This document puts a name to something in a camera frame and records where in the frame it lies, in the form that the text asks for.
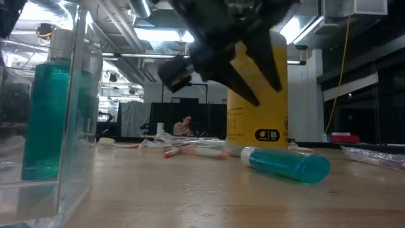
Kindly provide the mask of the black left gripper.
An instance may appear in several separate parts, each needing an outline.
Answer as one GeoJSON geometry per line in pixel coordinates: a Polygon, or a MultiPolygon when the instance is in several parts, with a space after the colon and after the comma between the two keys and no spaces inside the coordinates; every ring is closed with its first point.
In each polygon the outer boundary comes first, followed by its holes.
{"type": "Polygon", "coordinates": [[[294,3],[293,0],[170,1],[194,42],[189,58],[177,55],[159,67],[162,83],[175,92],[189,82],[191,72],[197,72],[204,81],[218,82],[253,106],[259,106],[252,89],[231,65],[236,45],[242,43],[246,47],[246,54],[269,85],[281,91],[270,30],[284,19],[294,3]]]}

